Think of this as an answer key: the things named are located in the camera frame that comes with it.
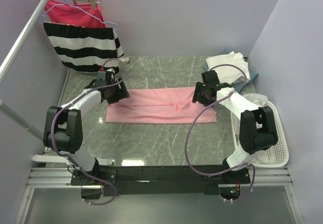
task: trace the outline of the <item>white metal frame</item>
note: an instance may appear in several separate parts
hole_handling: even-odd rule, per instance
[[[32,13],[24,29],[18,36],[16,42],[14,43],[8,55],[6,56],[5,60],[1,64],[0,83],[6,76],[10,66],[14,62],[17,54],[22,48],[33,26],[37,22],[40,14],[44,10],[47,2],[48,0],[40,0],[35,11]],[[69,74],[70,74],[70,70],[66,75],[60,101],[62,100]],[[42,140],[43,133],[40,130],[36,129],[32,124],[28,123],[25,119],[23,119],[18,113],[16,113],[9,106],[5,105],[5,103],[3,103],[2,100],[0,100],[0,111],[5,115],[7,115],[10,119],[15,121],[18,125],[25,128],[29,133],[31,133],[37,139]],[[80,186],[70,185],[71,176],[72,174],[69,173],[66,168],[33,168],[31,170],[31,173],[26,185],[26,190],[25,190],[15,223],[23,224],[25,222],[35,188],[80,188]],[[301,210],[299,208],[299,205],[294,193],[294,189],[292,186],[292,181],[286,166],[275,168],[275,169],[257,168],[256,177],[255,177],[255,186],[285,186],[286,193],[288,194],[288,199],[289,199],[296,223],[297,224],[304,223]],[[100,186],[87,186],[87,187],[100,188]]]

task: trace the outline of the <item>blue cloth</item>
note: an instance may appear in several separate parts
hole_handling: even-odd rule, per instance
[[[205,71],[207,71],[207,70],[208,70],[208,66],[207,66],[207,65],[204,65],[203,69],[204,69]],[[252,70],[249,70],[249,74],[250,74],[250,81],[248,81],[248,83],[247,83],[247,84],[249,84],[250,82],[251,82],[251,83],[253,83],[253,81],[258,77],[258,73],[254,72],[254,71],[252,71]],[[232,87],[237,88],[237,87],[239,87],[241,84],[243,84],[243,82],[240,82],[240,83],[237,83],[237,84],[233,84],[233,85],[232,85]]]

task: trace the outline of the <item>white wall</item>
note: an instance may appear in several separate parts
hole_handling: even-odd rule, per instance
[[[0,0],[0,64],[38,0]],[[0,85],[0,99],[43,131],[47,109],[56,105],[66,69],[37,24]],[[32,166],[43,145],[0,113],[0,222],[13,223]]]
[[[278,0],[101,0],[126,55],[248,56]]]
[[[323,222],[323,0],[279,0],[249,61],[277,106],[306,223]]]

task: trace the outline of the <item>folded pink fabric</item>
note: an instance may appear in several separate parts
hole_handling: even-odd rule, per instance
[[[108,106],[106,122],[146,124],[190,124],[204,108],[193,103],[195,87],[130,89],[130,98]],[[197,123],[217,122],[217,113],[207,109]]]

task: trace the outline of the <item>green marble tabletop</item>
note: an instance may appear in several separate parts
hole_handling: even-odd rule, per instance
[[[201,82],[205,57],[130,57],[121,65],[119,77],[128,69],[128,89],[195,86]],[[62,103],[78,94],[95,74],[74,70],[66,84]],[[254,92],[250,84],[245,90]],[[115,160],[115,165],[184,165],[184,141],[189,125],[106,123],[107,103],[94,107],[82,121],[83,144],[97,158]],[[215,106],[217,123],[196,124],[189,141],[193,164],[221,164],[234,151],[230,112]]]

